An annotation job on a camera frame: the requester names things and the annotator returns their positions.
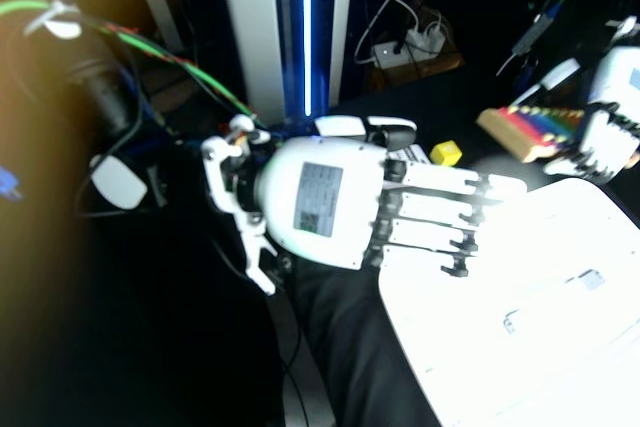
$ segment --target blue light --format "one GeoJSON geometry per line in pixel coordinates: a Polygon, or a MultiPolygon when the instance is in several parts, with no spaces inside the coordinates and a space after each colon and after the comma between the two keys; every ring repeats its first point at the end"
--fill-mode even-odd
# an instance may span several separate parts
{"type": "Polygon", "coordinates": [[[304,114],[311,116],[311,0],[303,2],[304,114]]]}

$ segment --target power strip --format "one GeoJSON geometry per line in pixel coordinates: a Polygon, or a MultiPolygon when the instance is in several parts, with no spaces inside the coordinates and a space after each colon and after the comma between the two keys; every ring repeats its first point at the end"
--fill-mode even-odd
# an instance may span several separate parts
{"type": "Polygon", "coordinates": [[[383,70],[422,62],[437,57],[445,40],[444,34],[437,27],[431,29],[428,34],[410,30],[400,52],[396,54],[393,51],[397,42],[384,42],[373,46],[373,57],[376,66],[383,70]]]}

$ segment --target blue object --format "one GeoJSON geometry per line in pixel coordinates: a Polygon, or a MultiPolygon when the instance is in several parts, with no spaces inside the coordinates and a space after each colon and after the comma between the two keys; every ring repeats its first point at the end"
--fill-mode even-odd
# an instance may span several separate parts
{"type": "Polygon", "coordinates": [[[0,167],[0,195],[9,200],[20,200],[21,196],[16,190],[20,185],[18,178],[8,170],[0,167]]]}

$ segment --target black fabric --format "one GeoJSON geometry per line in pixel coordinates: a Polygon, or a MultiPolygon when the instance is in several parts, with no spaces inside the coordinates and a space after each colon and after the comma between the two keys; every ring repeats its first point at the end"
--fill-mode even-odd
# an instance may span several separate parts
{"type": "Polygon", "coordinates": [[[378,271],[298,260],[291,298],[338,426],[439,426],[398,343],[378,271]]]}

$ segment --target yellow block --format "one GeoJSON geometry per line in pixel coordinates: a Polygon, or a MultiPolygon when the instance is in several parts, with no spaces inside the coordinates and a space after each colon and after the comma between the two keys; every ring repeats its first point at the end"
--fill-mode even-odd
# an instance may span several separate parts
{"type": "Polygon", "coordinates": [[[462,157],[462,151],[453,140],[437,144],[429,154],[431,162],[438,165],[456,165],[462,157]]]}

